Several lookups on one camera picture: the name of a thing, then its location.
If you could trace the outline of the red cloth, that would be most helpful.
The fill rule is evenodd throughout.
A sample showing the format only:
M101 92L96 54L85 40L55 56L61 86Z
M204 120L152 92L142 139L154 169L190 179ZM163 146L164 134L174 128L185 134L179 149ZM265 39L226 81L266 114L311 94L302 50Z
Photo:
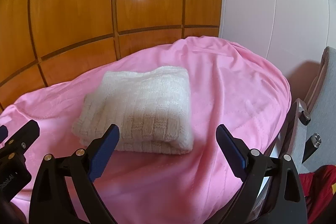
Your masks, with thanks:
M335 165L299 174L299 179L306 200L307 223L313 223L335 195Z

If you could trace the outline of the wooden wardrobe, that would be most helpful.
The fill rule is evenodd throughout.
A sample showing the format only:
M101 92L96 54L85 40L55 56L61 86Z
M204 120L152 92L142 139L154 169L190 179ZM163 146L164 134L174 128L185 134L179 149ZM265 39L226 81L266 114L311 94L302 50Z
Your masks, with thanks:
M217 36L222 0L1 0L1 108L139 50Z

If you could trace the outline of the white knitted sweater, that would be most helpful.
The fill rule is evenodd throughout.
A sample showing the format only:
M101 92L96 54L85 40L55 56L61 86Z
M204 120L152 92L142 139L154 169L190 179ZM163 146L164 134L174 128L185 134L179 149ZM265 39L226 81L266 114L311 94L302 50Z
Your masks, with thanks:
M102 137L111 124L120 131L118 151L183 155L192 151L191 90L185 68L108 71L87 94L72 133L84 145Z

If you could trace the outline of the grey chair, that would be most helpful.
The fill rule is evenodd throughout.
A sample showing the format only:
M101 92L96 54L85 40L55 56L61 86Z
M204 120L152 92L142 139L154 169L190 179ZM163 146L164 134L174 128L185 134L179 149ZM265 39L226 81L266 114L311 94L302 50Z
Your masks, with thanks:
M254 223L307 223L299 174L335 165L335 49L326 47L304 100L297 99L285 120L277 157L280 178L263 186L252 211ZM313 223L335 223L335 195Z

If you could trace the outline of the pink bed sheet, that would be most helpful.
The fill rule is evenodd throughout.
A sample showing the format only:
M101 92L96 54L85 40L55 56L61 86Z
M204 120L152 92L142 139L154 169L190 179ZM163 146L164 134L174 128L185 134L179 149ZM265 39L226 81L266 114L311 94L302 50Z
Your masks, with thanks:
M237 43L189 37L138 51L70 82L24 94L4 110L1 124L13 134L31 119L38 122L40 136L26 153L27 169L36 176L45 154L68 156L80 147L72 124L106 72L167 65L189 73L193 151L183 156L115 152L94 185L118 223L203 223L242 184L217 144L217 126L224 124L248 147L264 152L291 104L280 70Z

